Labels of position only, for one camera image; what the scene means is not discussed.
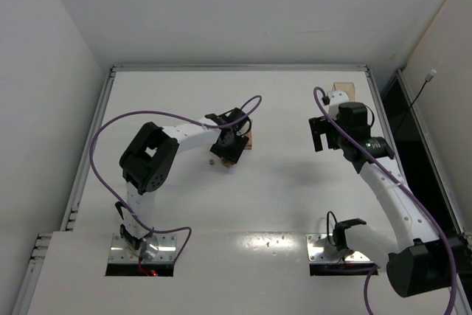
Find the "dark-sided wood block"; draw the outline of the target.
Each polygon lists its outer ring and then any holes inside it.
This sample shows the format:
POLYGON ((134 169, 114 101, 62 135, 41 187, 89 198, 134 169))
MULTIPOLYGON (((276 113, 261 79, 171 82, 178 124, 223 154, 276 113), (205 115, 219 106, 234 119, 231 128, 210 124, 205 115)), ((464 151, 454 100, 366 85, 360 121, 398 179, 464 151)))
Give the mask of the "dark-sided wood block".
POLYGON ((232 166, 234 165, 231 161, 229 161, 229 160, 227 160, 227 159, 222 159, 222 160, 221 160, 221 164, 222 164, 224 167, 227 167, 227 168, 230 168, 230 167, 232 167, 232 166))

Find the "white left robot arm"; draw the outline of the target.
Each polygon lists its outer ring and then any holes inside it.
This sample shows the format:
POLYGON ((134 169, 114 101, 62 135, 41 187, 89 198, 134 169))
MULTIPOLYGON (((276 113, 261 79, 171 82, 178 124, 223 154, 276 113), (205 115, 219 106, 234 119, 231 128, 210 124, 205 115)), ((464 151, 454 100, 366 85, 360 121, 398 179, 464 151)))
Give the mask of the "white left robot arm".
POLYGON ((126 202, 117 202, 122 224, 120 234, 139 250, 151 235, 150 220, 156 191, 167 179, 175 157, 186 151, 210 146, 209 151, 234 165, 249 137, 251 120, 240 108, 216 115, 207 114, 195 124, 157 126, 145 123, 119 160, 126 182, 126 202))

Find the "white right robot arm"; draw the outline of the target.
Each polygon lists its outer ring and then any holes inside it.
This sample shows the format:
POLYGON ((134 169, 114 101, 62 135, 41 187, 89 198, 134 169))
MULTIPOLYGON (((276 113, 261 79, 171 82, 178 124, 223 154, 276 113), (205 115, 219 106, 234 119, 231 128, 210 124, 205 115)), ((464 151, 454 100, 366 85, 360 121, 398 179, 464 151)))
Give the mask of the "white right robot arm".
POLYGON ((373 112, 342 91, 316 87, 313 97, 322 113, 309 120, 315 150, 323 149, 325 136, 330 149, 342 152, 374 193, 395 235, 394 243, 384 241, 366 221, 354 218, 336 222, 328 240, 338 252, 360 251, 384 269, 400 297, 449 288, 454 303, 458 290, 454 253, 460 242, 448 238, 414 196, 389 143, 372 135, 373 112))

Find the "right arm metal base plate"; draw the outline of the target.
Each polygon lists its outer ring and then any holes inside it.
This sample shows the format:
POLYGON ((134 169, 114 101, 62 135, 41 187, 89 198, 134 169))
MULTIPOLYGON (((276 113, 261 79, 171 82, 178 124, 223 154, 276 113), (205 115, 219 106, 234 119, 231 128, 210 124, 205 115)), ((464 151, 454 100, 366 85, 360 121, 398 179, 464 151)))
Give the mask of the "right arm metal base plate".
POLYGON ((339 252, 327 241, 326 233, 306 234, 308 261, 310 265, 372 265, 371 260, 358 251, 339 252))

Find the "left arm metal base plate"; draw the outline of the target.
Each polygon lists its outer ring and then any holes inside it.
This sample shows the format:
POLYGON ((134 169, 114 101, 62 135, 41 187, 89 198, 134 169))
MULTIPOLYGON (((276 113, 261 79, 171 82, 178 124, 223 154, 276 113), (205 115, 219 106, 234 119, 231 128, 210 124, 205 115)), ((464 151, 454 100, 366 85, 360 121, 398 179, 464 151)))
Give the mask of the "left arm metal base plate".
POLYGON ((114 235, 108 254, 110 264, 132 264, 141 260, 144 264, 171 264, 176 257, 175 235, 144 237, 141 246, 133 249, 123 237, 114 235))

